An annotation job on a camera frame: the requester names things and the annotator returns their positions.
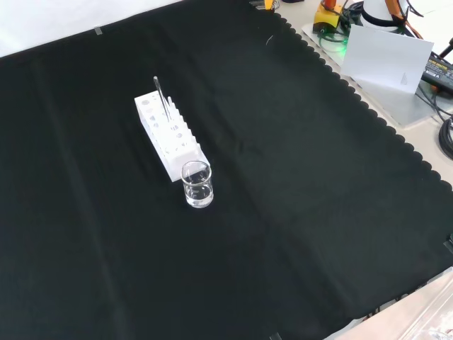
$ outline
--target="white wall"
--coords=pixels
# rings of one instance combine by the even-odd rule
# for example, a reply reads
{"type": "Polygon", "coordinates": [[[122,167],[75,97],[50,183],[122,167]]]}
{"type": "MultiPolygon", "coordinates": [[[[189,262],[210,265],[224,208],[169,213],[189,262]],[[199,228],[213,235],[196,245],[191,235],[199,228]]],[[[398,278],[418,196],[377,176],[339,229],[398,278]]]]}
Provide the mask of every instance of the white wall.
{"type": "Polygon", "coordinates": [[[179,0],[0,0],[0,57],[179,0]]]}

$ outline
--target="clear plastic container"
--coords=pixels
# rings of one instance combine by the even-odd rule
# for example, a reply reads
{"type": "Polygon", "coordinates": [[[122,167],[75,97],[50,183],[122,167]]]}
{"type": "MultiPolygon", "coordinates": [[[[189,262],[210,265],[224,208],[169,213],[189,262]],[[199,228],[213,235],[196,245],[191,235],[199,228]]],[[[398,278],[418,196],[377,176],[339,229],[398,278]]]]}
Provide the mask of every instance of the clear plastic container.
{"type": "Polygon", "coordinates": [[[399,340],[453,340],[453,276],[399,340]]]}

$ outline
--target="table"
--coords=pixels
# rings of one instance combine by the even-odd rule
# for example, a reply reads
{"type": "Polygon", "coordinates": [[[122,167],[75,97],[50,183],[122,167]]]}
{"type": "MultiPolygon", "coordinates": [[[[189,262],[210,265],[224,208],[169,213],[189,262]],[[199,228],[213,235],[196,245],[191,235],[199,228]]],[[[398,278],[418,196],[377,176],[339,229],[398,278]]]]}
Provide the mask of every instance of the table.
{"type": "Polygon", "coordinates": [[[452,265],[451,187],[277,16],[102,32],[0,61],[1,338],[322,339],[452,265]],[[201,211],[140,124],[154,75],[212,165],[201,211]]]}
{"type": "MultiPolygon", "coordinates": [[[[443,48],[448,46],[448,42],[452,38],[448,36],[451,31],[447,29],[449,21],[445,19],[445,16],[450,13],[449,10],[452,9],[453,5],[449,1],[429,2],[430,4],[427,4],[425,1],[411,2],[416,8],[420,8],[422,14],[425,14],[425,18],[412,16],[411,22],[420,31],[420,34],[435,43],[435,52],[441,52],[443,48]]],[[[301,33],[302,26],[313,22],[314,13],[318,5],[319,1],[317,0],[305,0],[295,4],[282,2],[276,11],[283,18],[287,19],[288,23],[298,33],[301,33]]],[[[316,44],[313,44],[309,39],[307,40],[310,46],[318,53],[321,53],[321,50],[316,44]]],[[[340,73],[340,67],[335,62],[329,60],[326,62],[335,72],[340,73]]],[[[350,86],[354,87],[363,101],[367,102],[371,108],[378,112],[379,117],[385,119],[388,125],[392,126],[399,135],[406,139],[407,143],[413,145],[415,151],[422,154],[423,159],[432,165],[432,169],[440,174],[442,180],[453,183],[453,161],[442,153],[437,141],[441,126],[440,119],[437,116],[403,129],[395,124],[393,120],[389,119],[379,107],[379,104],[358,87],[354,81],[351,81],[349,77],[342,76],[342,78],[349,81],[350,86]]]]}
{"type": "Polygon", "coordinates": [[[434,280],[336,339],[398,340],[452,279],[453,273],[448,273],[434,280]]]}

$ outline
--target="test tube rack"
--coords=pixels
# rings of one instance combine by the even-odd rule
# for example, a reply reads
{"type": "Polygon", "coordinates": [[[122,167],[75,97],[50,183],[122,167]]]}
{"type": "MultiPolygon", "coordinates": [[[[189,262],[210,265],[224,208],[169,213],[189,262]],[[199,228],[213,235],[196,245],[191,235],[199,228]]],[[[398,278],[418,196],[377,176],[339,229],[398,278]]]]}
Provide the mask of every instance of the test tube rack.
{"type": "Polygon", "coordinates": [[[135,99],[140,121],[156,149],[171,181],[181,177],[183,165],[190,161],[209,162],[192,135],[175,103],[168,97],[167,116],[158,91],[135,99]]]}

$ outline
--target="yellow component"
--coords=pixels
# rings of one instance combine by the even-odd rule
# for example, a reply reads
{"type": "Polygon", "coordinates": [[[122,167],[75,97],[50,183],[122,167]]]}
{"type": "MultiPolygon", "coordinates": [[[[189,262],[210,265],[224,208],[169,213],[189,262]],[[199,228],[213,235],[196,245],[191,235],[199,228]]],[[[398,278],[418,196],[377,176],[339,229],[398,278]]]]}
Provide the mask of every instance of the yellow component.
{"type": "Polygon", "coordinates": [[[264,0],[264,5],[265,5],[266,9],[271,9],[273,3],[274,3],[274,0],[264,0]]]}
{"type": "MultiPolygon", "coordinates": [[[[342,6],[337,5],[333,9],[337,13],[341,13],[342,6]]],[[[333,33],[336,31],[340,17],[332,12],[326,11],[325,8],[319,4],[318,11],[314,15],[313,32],[333,33]]]]}

